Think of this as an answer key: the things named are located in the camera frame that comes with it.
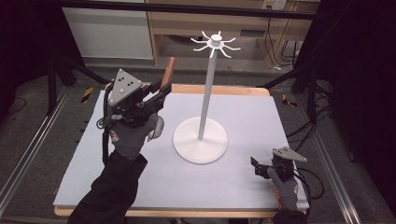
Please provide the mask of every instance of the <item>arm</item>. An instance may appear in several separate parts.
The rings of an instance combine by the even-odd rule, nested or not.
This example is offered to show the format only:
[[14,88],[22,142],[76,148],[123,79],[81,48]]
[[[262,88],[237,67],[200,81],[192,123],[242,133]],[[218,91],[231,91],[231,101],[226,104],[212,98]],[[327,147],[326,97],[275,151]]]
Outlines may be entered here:
[[134,203],[137,181],[146,164],[146,159],[141,155],[130,161],[117,151],[113,152],[68,223],[123,223],[126,211]]
[[274,216],[274,224],[306,224],[305,214],[297,210],[297,181],[294,177],[282,182],[273,168],[268,168],[267,173],[276,186],[280,207]]
[[91,191],[71,214],[69,224],[123,223],[126,211],[134,203],[138,179],[148,163],[140,154],[141,147],[159,118],[155,114],[144,126],[136,128],[122,122],[111,128],[115,151],[93,181]]

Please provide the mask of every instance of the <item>black sleeve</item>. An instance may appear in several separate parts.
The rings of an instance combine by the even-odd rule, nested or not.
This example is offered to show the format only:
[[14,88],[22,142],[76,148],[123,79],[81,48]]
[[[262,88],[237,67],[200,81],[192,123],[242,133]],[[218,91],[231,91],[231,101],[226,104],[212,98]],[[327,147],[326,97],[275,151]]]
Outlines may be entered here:
[[68,224],[123,223],[125,213],[134,203],[137,181],[147,165],[139,155],[129,161],[113,152],[105,169],[91,185],[91,191],[79,202]]
[[274,224],[306,224],[305,214],[300,211],[281,210],[274,215]]

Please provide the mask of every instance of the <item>white stand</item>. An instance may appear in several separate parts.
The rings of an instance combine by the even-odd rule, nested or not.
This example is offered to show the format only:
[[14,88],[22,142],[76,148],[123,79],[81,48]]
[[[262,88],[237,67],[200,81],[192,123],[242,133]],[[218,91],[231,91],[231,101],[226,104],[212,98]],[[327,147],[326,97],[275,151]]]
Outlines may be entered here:
[[185,160],[194,164],[209,164],[210,162],[216,161],[227,149],[227,133],[219,123],[213,119],[207,118],[207,109],[209,108],[210,94],[212,92],[213,79],[216,70],[216,60],[218,58],[217,49],[220,49],[224,56],[231,58],[222,48],[226,47],[228,49],[232,49],[224,45],[224,42],[232,42],[235,40],[235,38],[233,38],[229,41],[221,41],[222,37],[220,32],[218,35],[210,36],[210,38],[207,37],[204,32],[202,32],[202,34],[207,38],[207,41],[196,41],[191,39],[196,43],[206,43],[206,46],[203,48],[195,50],[199,51],[206,48],[212,48],[207,67],[205,95],[201,117],[184,120],[177,126],[174,132],[174,146],[177,153]]

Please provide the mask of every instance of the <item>white hook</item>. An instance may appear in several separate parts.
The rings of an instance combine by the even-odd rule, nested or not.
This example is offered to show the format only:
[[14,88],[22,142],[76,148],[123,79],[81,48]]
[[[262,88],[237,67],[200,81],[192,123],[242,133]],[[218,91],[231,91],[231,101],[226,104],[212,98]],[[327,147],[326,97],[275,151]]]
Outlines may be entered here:
[[234,48],[231,48],[231,47],[229,47],[229,46],[226,46],[224,43],[230,43],[230,42],[233,42],[234,40],[235,40],[235,37],[233,38],[233,39],[231,39],[231,40],[226,40],[226,41],[224,41],[224,40],[222,40],[222,37],[221,37],[221,31],[219,31],[219,33],[217,34],[217,35],[212,35],[210,38],[205,34],[205,32],[204,31],[202,31],[202,35],[207,39],[207,41],[197,41],[197,40],[195,40],[195,39],[191,39],[193,42],[195,42],[195,43],[198,43],[198,44],[204,44],[204,43],[206,43],[206,46],[204,46],[203,48],[200,48],[200,49],[194,49],[195,51],[201,51],[201,50],[203,50],[203,49],[206,49],[206,48],[208,48],[208,47],[210,47],[210,48],[212,48],[212,50],[210,51],[210,56],[209,56],[209,58],[212,58],[213,57],[213,53],[215,52],[215,50],[216,49],[220,49],[220,51],[222,52],[222,54],[225,56],[225,57],[227,57],[227,58],[231,58],[231,56],[230,55],[227,55],[225,52],[224,52],[224,50],[222,49],[223,47],[226,47],[227,49],[230,49],[230,50],[239,50],[240,48],[238,48],[238,49],[234,49]]

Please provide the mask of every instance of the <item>white pole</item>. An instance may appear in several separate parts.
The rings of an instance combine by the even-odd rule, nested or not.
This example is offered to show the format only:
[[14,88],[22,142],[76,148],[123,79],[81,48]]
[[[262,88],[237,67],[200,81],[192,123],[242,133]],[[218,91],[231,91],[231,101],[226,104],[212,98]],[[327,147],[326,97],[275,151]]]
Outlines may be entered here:
[[207,66],[205,95],[204,95],[204,101],[202,104],[201,121],[199,123],[199,132],[198,132],[198,139],[200,141],[204,138],[207,109],[209,108],[210,94],[212,92],[213,79],[215,76],[217,58],[218,58],[218,51],[216,49],[214,49],[213,56],[211,58],[209,58],[209,64]]

